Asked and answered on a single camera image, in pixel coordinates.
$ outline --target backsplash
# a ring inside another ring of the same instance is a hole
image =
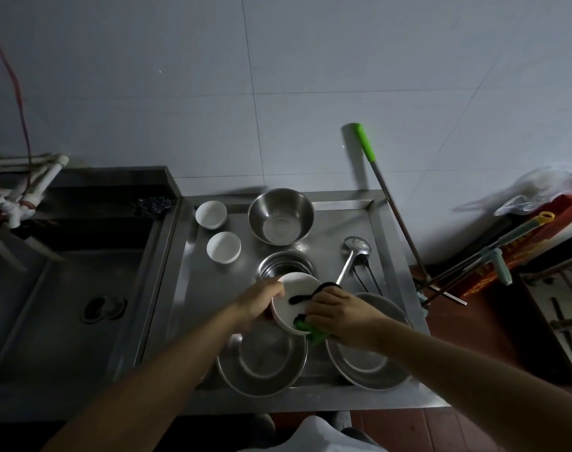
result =
[[[0,0],[34,153],[166,165],[185,195],[377,189],[426,262],[572,165],[572,0]],[[0,62],[0,155],[24,155]]]

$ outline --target red wire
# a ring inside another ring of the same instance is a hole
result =
[[[26,193],[26,191],[30,187],[30,172],[32,170],[33,164],[32,164],[32,159],[31,159],[32,154],[31,154],[31,150],[30,150],[29,131],[26,129],[26,122],[24,120],[22,92],[20,91],[19,79],[16,77],[16,74],[12,70],[12,67],[10,66],[8,59],[6,58],[6,55],[4,54],[1,45],[0,45],[0,58],[2,59],[3,65],[6,68],[8,75],[10,76],[10,80],[12,81],[12,87],[14,88],[14,95],[16,97],[16,103],[19,106],[20,125],[22,126],[22,129],[23,129],[24,141],[26,142],[26,151],[27,151],[27,155],[29,157],[29,172],[27,173],[26,189],[24,190],[24,193]]]

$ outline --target plastic bag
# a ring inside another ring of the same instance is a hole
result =
[[[572,168],[545,166],[534,169],[514,182],[510,191],[518,195],[495,211],[496,216],[530,214],[560,195],[572,195]]]

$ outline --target drain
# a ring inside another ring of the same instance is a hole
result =
[[[123,317],[126,308],[126,299],[96,295],[87,302],[85,309],[81,312],[81,322],[94,324],[101,319],[117,320]]]
[[[255,280],[283,276],[288,273],[306,273],[316,276],[315,267],[299,250],[284,250],[270,255],[260,262],[254,275]]]

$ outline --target small white bowl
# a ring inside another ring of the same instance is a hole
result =
[[[242,250],[240,238],[229,231],[217,233],[209,239],[206,245],[206,253],[211,260],[227,265],[233,262]]]
[[[196,210],[196,222],[200,227],[214,230],[227,220],[227,208],[220,201],[207,201]]]
[[[311,295],[321,282],[313,276],[305,273],[288,273],[279,279],[284,284],[284,296],[275,296],[271,299],[271,314],[285,331],[292,334],[305,335],[308,331],[300,331],[294,327],[294,319],[299,314],[304,314],[308,301],[298,304],[290,304],[288,300],[296,295]]]

